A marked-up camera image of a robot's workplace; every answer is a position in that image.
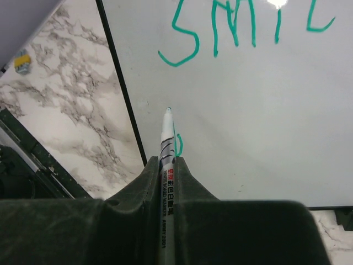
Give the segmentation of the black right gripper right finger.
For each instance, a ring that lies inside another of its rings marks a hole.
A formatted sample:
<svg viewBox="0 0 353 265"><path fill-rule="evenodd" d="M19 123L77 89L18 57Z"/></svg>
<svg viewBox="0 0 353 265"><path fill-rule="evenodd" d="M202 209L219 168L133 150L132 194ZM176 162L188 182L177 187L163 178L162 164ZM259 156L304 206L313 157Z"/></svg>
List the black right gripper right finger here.
<svg viewBox="0 0 353 265"><path fill-rule="evenodd" d="M175 162L176 264L329 264L312 214L292 201L221 201Z"/></svg>

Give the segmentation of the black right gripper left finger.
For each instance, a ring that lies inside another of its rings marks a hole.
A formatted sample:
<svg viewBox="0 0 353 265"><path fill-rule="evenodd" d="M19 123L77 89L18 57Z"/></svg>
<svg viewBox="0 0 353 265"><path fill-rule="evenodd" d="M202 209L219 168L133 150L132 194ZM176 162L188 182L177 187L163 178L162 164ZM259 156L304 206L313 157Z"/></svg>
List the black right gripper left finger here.
<svg viewBox="0 0 353 265"><path fill-rule="evenodd" d="M1 201L2 264L156 264L158 159L107 200Z"/></svg>

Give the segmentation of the green white marker pen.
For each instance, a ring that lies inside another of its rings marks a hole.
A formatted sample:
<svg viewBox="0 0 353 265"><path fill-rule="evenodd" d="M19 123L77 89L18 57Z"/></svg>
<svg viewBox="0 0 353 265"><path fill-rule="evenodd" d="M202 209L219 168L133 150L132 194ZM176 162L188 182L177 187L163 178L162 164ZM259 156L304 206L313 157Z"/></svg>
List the green white marker pen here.
<svg viewBox="0 0 353 265"><path fill-rule="evenodd" d="M163 117L159 176L161 179L161 226L159 264L175 264L174 242L174 164L175 135L171 108Z"/></svg>

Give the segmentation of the black framed whiteboard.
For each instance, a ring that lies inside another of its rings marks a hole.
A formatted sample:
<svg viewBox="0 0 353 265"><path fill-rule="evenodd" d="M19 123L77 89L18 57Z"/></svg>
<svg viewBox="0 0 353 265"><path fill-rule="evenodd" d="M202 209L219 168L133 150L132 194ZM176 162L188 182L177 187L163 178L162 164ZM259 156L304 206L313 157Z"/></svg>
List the black framed whiteboard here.
<svg viewBox="0 0 353 265"><path fill-rule="evenodd" d="M352 206L351 1L97 1L140 157L220 199Z"/></svg>

